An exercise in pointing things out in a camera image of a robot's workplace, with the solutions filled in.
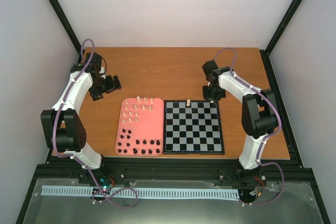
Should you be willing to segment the white chess bishop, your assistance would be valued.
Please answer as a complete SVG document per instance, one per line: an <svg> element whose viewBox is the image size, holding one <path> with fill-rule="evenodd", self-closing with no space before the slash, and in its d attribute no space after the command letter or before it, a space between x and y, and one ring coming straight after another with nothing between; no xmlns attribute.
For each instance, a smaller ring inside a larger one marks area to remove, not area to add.
<svg viewBox="0 0 336 224"><path fill-rule="evenodd" d="M186 101L186 106L187 106L187 107L190 107L190 106L191 106L191 101L190 101L190 99L188 99L188 100Z"/></svg>

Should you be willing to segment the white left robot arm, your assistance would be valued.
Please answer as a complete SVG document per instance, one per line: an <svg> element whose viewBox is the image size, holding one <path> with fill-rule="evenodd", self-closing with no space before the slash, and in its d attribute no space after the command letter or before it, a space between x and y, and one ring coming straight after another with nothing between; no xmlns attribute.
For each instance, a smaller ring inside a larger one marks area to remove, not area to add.
<svg viewBox="0 0 336 224"><path fill-rule="evenodd" d="M117 76L105 75L103 57L88 53L84 63L70 69L69 82L60 99L50 110L43 110L40 119L46 144L61 158L79 161L84 169L91 169L97 183L108 180L109 170L102 166L102 155L87 143L87 134L79 117L80 107L89 93L93 101L103 99L105 93L121 89Z"/></svg>

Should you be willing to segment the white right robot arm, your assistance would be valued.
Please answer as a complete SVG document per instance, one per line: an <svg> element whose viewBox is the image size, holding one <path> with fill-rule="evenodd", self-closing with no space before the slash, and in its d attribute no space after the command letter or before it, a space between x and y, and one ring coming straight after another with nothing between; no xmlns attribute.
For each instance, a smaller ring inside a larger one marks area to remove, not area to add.
<svg viewBox="0 0 336 224"><path fill-rule="evenodd" d="M246 133L243 151L235 165L235 179L247 184L258 175L258 167L267 140L280 129L280 116L275 95L240 78L230 67L219 68L214 60L202 65L207 85L202 87L203 98L217 102L229 92L242 107L241 124Z"/></svg>

